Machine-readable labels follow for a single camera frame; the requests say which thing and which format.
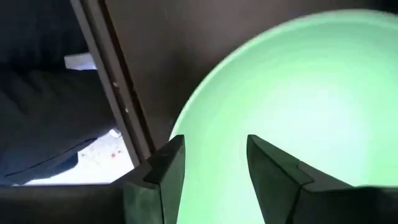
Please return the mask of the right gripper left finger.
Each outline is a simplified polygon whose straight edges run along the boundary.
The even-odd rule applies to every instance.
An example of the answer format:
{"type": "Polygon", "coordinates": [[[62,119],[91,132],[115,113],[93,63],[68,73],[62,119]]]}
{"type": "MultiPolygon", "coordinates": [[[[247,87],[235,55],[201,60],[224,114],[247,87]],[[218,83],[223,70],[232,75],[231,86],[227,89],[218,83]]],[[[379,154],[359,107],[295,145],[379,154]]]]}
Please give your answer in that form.
{"type": "Polygon", "coordinates": [[[125,222],[176,224],[185,178],[185,139],[174,136],[123,184],[125,222]]]}

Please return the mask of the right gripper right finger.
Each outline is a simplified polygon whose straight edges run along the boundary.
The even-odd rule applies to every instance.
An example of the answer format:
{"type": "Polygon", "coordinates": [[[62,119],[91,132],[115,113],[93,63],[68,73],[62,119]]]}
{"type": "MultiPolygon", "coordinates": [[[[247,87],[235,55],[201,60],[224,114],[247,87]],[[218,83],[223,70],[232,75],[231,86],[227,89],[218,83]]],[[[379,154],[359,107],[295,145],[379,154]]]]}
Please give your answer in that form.
{"type": "Polygon", "coordinates": [[[357,223],[350,186],[256,135],[247,138],[249,175],[266,223],[357,223]]]}

